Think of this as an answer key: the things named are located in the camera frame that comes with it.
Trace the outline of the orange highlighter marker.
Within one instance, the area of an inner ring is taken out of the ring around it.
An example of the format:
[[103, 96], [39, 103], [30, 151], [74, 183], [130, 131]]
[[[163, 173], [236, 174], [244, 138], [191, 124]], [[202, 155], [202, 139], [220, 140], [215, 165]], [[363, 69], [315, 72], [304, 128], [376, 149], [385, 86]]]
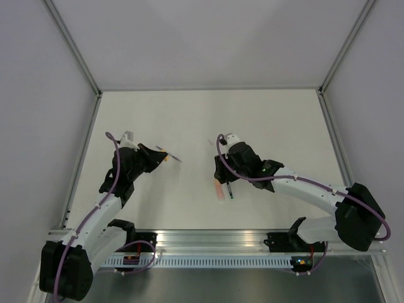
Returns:
[[217, 199], [219, 200], [219, 202], [225, 201], [223, 187], [217, 179], [215, 179], [215, 191], [216, 191]]

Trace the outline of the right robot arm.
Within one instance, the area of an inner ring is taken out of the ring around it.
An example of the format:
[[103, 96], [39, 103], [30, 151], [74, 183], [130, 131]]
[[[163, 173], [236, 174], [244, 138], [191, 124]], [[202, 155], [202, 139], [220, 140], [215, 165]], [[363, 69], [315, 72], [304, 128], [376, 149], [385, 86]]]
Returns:
[[289, 195], [326, 212], [323, 218], [300, 217], [286, 233], [293, 251], [338, 241], [356, 251], [366, 252], [386, 217], [370, 190], [362, 184], [334, 186], [298, 174], [281, 162], [263, 160], [237, 136], [220, 135], [216, 148], [214, 177], [220, 184], [244, 180], [255, 188]]

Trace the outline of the aluminium mounting rail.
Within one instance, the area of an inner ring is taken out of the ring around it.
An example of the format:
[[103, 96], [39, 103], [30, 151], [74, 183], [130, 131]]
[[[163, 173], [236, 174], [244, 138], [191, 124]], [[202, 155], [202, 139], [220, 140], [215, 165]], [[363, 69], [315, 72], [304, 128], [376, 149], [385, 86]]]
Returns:
[[[57, 241], [64, 237], [70, 229], [50, 230], [46, 240]], [[286, 232], [283, 229], [250, 229], [250, 230], [142, 230], [136, 233], [152, 232], [157, 234], [157, 251], [169, 255], [236, 255], [236, 254], [269, 254], [264, 244], [270, 232]], [[360, 256], [386, 255], [383, 242], [374, 242], [367, 252], [360, 252], [337, 241], [329, 241], [327, 256]]]

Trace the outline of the left aluminium frame post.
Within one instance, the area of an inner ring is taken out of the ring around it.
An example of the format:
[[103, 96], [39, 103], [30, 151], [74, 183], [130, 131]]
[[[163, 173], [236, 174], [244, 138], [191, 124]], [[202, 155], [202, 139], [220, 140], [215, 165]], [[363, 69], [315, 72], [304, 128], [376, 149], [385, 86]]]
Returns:
[[41, 0], [41, 3], [44, 5], [47, 10], [50, 18], [55, 24], [57, 31], [59, 32], [61, 38], [64, 40], [68, 50], [70, 51], [74, 61], [78, 65], [80, 72], [82, 73], [84, 79], [87, 81], [89, 86], [91, 87], [93, 93], [96, 96], [100, 96], [102, 94], [102, 90], [97, 85], [95, 78], [93, 77], [87, 63], [85, 62], [76, 42], [72, 34], [70, 33], [66, 22], [64, 21], [61, 13], [59, 12], [55, 2], [53, 0]]

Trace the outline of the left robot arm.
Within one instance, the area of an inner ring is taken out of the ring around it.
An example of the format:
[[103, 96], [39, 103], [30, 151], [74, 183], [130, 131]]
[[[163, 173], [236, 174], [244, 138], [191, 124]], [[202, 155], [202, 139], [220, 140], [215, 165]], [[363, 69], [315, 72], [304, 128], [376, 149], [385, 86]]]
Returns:
[[116, 216], [134, 193], [135, 180], [153, 172], [167, 156], [165, 151], [142, 144], [125, 146], [119, 142], [93, 208], [62, 239], [47, 241], [42, 248], [41, 291], [53, 294], [55, 299], [81, 301], [98, 269], [114, 252], [136, 247], [134, 223]]

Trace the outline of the green fineliner pen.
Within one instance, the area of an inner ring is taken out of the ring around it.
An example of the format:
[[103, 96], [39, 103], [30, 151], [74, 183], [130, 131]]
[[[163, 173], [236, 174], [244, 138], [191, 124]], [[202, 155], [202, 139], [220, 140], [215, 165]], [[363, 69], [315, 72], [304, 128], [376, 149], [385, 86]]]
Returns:
[[233, 191], [229, 181], [226, 181], [227, 190], [229, 192], [230, 199], [234, 199]]

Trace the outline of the right aluminium frame post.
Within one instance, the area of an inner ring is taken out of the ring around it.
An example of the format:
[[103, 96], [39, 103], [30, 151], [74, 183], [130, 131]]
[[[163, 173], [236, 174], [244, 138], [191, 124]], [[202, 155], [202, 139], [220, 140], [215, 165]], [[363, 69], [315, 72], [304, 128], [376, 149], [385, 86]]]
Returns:
[[340, 50], [338, 51], [335, 59], [333, 60], [331, 67], [326, 73], [326, 76], [324, 77], [322, 84], [318, 88], [318, 93], [320, 94], [320, 96], [323, 97], [327, 88], [331, 85], [331, 82], [335, 77], [335, 75], [337, 74], [341, 64], [343, 63], [343, 60], [347, 56], [350, 48], [353, 46], [356, 38], [359, 36], [361, 29], [364, 27], [367, 19], [370, 17], [372, 10], [374, 9], [377, 3], [378, 3], [377, 0], [367, 0], [364, 3], [363, 7], [360, 10], [360, 13], [356, 17], [353, 25], [350, 28], [347, 37], [345, 38], [342, 46], [340, 47]]

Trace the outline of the aluminium frame post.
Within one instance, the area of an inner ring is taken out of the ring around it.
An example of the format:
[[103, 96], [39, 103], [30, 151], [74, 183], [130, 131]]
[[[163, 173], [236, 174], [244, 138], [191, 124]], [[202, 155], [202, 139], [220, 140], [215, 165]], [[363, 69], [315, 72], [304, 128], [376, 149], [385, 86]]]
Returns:
[[59, 32], [61, 38], [64, 40], [68, 50], [70, 51], [74, 61], [78, 65], [80, 72], [82, 73], [84, 79], [87, 81], [89, 86], [91, 87], [93, 93], [96, 96], [100, 96], [102, 94], [102, 90], [97, 85], [95, 78], [93, 77], [87, 63], [85, 62], [76, 42], [72, 34], [70, 33], [66, 22], [64, 21], [61, 13], [59, 12], [55, 2], [53, 0], [41, 0], [41, 3], [44, 5], [47, 10], [50, 18], [55, 24], [57, 31]]
[[335, 77], [335, 75], [337, 74], [341, 64], [343, 63], [343, 60], [347, 56], [350, 48], [353, 46], [356, 38], [359, 36], [361, 29], [364, 27], [367, 19], [370, 17], [372, 10], [374, 9], [377, 3], [378, 3], [377, 0], [367, 0], [364, 3], [363, 7], [360, 10], [360, 13], [356, 17], [353, 25], [350, 28], [347, 37], [345, 38], [342, 46], [340, 47], [340, 50], [338, 51], [335, 59], [333, 60], [331, 67], [326, 73], [326, 76], [324, 77], [322, 84], [318, 88], [318, 93], [320, 94], [320, 96], [323, 97], [327, 88], [331, 85], [331, 82]]

